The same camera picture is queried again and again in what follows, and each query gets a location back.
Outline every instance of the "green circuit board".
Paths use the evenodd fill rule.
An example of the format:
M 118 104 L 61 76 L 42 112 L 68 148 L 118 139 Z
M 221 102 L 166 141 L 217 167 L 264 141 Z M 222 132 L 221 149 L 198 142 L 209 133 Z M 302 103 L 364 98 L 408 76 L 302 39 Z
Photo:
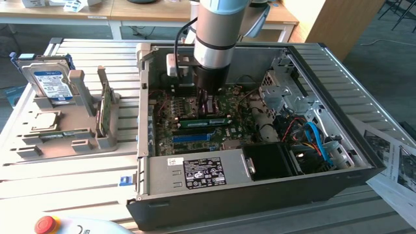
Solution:
M 153 111 L 156 156 L 224 150 L 222 143 L 229 140 L 238 140 L 241 145 L 253 143 L 253 134 L 256 134 L 253 118 L 246 114 L 241 118 L 237 112 L 237 103 L 244 95 L 245 92 L 236 92 L 233 86 L 226 87 L 222 94 L 214 97 L 218 118 L 216 122 L 210 121 L 210 123 L 218 124 L 218 126 L 197 125 L 197 123 L 209 123 L 209 121 L 186 120 L 186 123 L 194 124 L 189 128 L 178 124 L 177 118 L 196 118 L 196 97 L 174 97 L 162 94 L 152 97 L 156 98 L 156 102 L 153 102 L 156 103 Z M 246 104 L 248 100 L 245 99 L 241 105 L 245 107 Z M 206 130 L 210 133 L 208 139 L 197 139 L 192 135 L 190 138 L 196 138 L 196 140 L 174 142 L 174 131 L 184 128 Z

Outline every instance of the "blue cable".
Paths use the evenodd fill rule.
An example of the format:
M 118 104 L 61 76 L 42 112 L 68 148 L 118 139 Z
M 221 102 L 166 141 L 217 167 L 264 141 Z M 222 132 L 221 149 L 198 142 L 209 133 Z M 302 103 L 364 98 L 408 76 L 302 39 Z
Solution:
M 330 161 L 330 159 L 329 159 L 329 156 L 328 156 L 328 154 L 326 154 L 326 150 L 325 150 L 325 148 L 324 148 L 324 146 L 322 146 L 322 143 L 321 143 L 321 140 L 320 140 L 320 135 L 318 135 L 317 127 L 316 127 L 314 123 L 312 123 L 312 122 L 306 122 L 306 125 L 309 125 L 310 128 L 312 128 L 312 131 L 313 131 L 313 134 L 314 134 L 314 139 L 316 139 L 316 144 L 317 144 L 318 150 L 320 150 L 320 152 L 321 152 L 321 154 L 322 154 L 324 160 L 325 160 L 325 161 L 330 164 L 330 166 L 332 166 L 332 165 L 333 165 L 333 164 L 332 164 L 332 161 Z M 306 135 L 308 141 L 312 143 L 310 133 L 309 133 L 308 130 L 305 131 L 305 135 Z

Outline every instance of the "blue clip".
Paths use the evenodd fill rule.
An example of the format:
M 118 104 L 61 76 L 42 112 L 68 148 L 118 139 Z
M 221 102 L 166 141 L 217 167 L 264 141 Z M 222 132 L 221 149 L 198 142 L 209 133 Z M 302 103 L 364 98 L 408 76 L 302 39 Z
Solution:
M 10 57 L 10 62 L 12 62 L 12 64 L 13 64 L 14 67 L 17 68 L 17 71 L 18 71 L 20 73 L 22 73 L 22 72 L 21 72 L 21 69 L 20 69 L 20 67 L 18 67 L 18 65 L 17 65 L 17 54 L 16 54 L 14 52 L 12 52 L 12 53 L 9 54 L 9 57 Z
M 74 70 L 74 69 L 76 69 L 76 66 L 73 65 L 72 56 L 70 56 L 69 54 L 66 54 L 66 55 L 65 55 L 65 58 L 66 58 L 69 70 Z
M 120 178 L 118 186 L 128 186 L 132 185 L 132 176 L 122 176 Z

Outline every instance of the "aluminum work table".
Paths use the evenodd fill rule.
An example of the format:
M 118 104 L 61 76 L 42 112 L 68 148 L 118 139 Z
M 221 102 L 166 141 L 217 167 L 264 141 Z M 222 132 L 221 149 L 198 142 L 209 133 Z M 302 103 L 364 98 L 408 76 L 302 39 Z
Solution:
M 49 44 L 44 55 L 69 53 L 77 69 L 85 72 L 85 86 L 100 93 L 96 67 L 105 66 L 110 87 L 121 95 L 118 150 L 96 155 L 21 161 L 0 158 L 0 207 L 53 212 L 56 216 L 81 216 L 110 220 L 134 233 L 136 223 L 120 204 L 121 175 L 136 170 L 136 135 L 140 77 L 136 68 L 138 40 L 64 39 Z M 294 44 L 310 68 L 336 98 L 345 113 L 404 142 L 410 142 L 397 123 L 372 100 L 342 65 L 317 44 Z M 28 86 L 0 135 L 6 145 L 14 126 L 24 122 L 21 113 L 33 108 L 34 92 Z M 368 185 L 344 190 L 329 201 L 244 215 L 169 230 L 146 233 L 413 233 L 416 230 L 377 196 Z

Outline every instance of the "floor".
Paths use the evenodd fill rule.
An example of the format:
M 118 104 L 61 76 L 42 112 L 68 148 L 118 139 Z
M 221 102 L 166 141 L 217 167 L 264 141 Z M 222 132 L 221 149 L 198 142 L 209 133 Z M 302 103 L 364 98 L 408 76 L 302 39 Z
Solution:
M 394 31 L 390 28 L 398 19 L 393 13 L 386 13 L 381 20 L 376 15 L 368 29 L 364 31 L 344 64 L 360 80 L 368 91 L 373 94 L 386 111 L 397 121 L 406 121 L 416 128 L 416 46 L 408 46 L 381 41 L 372 46 L 376 39 L 389 39 L 414 43 L 416 33 L 412 29 L 416 22 L 402 20 Z M 14 38 L 21 52 L 42 54 L 52 37 L 110 39 L 110 30 L 106 26 L 70 26 L 70 25 L 14 25 L 17 33 Z M 177 28 L 158 27 L 137 28 L 142 36 L 134 36 L 132 29 L 122 27 L 124 39 L 173 39 Z M 0 31 L 0 36 L 10 36 L 8 28 Z M 25 85 L 26 80 L 17 72 L 8 58 L 0 58 L 0 89 L 9 86 Z M 0 130 L 5 124 L 12 108 L 0 90 Z

